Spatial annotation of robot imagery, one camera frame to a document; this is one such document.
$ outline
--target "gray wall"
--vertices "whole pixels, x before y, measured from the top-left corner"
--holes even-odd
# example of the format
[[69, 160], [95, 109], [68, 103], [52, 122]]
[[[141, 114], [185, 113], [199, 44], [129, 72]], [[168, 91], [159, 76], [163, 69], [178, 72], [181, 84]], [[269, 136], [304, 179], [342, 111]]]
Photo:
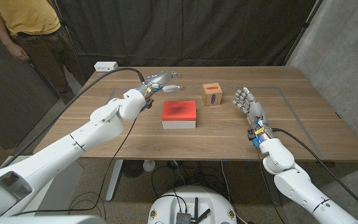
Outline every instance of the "gray wall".
[[0, 42], [0, 146], [19, 144], [56, 101], [34, 69]]
[[[287, 65], [298, 67], [358, 135], [358, 1], [324, 0]], [[323, 192], [358, 218], [358, 203], [315, 164], [303, 164]], [[336, 164], [358, 195], [358, 164]], [[293, 203], [286, 203], [290, 223], [314, 223]]]

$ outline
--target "person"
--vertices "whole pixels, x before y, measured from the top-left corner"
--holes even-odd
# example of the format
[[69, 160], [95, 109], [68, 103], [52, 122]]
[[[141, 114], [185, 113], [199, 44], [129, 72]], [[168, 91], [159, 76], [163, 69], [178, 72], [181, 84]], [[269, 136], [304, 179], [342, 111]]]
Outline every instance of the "person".
[[81, 86], [86, 79], [62, 29], [51, 0], [0, 0], [0, 40], [13, 57], [31, 60], [67, 104], [75, 94], [63, 65]]

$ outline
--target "white cable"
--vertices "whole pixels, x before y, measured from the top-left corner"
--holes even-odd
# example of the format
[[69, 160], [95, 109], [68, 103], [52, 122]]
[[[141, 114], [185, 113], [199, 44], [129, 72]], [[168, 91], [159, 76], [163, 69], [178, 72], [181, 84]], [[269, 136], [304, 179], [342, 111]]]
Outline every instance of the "white cable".
[[181, 177], [181, 179], [183, 180], [183, 185], [185, 185], [185, 179], [180, 175], [180, 173], [179, 173], [179, 166], [178, 166], [178, 174], [179, 174], [179, 176]]
[[[223, 170], [223, 161], [221, 161], [221, 165], [222, 165], [222, 174], [223, 174], [224, 181], [225, 181], [226, 187], [227, 187], [227, 197], [228, 197], [228, 199], [229, 199], [229, 203], [231, 203], [231, 202], [230, 202], [229, 185], [227, 184], [226, 175], [224, 175], [224, 170]], [[243, 223], [248, 224], [248, 223], [247, 223], [246, 221], [244, 221], [238, 214], [236, 214], [236, 217], [237, 217], [238, 219], [240, 219]]]
[[180, 173], [179, 173], [179, 164], [178, 164], [178, 162], [177, 161], [173, 161], [173, 163], [178, 167], [178, 174], [179, 174], [179, 176], [181, 177], [181, 179], [183, 180], [183, 185], [185, 185], [185, 179], [180, 175]]
[[227, 198], [229, 199], [229, 203], [231, 203], [230, 202], [229, 185], [227, 184], [226, 175], [224, 175], [224, 170], [223, 170], [223, 161], [221, 161], [221, 165], [222, 165], [222, 173], [223, 173], [224, 181], [225, 181], [226, 187], [227, 187]]
[[238, 214], [236, 214], [236, 217], [240, 219], [243, 223], [248, 224], [246, 221], [244, 221]]

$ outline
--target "white power strip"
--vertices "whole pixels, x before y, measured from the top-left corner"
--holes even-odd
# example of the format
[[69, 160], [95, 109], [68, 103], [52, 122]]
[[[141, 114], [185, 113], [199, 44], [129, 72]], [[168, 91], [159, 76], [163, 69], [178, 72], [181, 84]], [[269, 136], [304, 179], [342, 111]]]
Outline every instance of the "white power strip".
[[117, 62], [96, 62], [93, 66], [97, 72], [109, 72], [118, 68]]

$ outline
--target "table leg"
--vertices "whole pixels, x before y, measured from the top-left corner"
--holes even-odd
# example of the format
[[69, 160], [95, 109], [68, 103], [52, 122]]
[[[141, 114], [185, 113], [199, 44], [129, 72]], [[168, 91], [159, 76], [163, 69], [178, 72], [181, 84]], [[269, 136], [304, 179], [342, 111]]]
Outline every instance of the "table leg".
[[122, 159], [117, 159], [114, 163], [114, 167], [112, 168], [110, 183], [106, 193], [106, 201], [108, 202], [112, 201], [114, 194], [116, 193], [123, 162], [124, 161]]

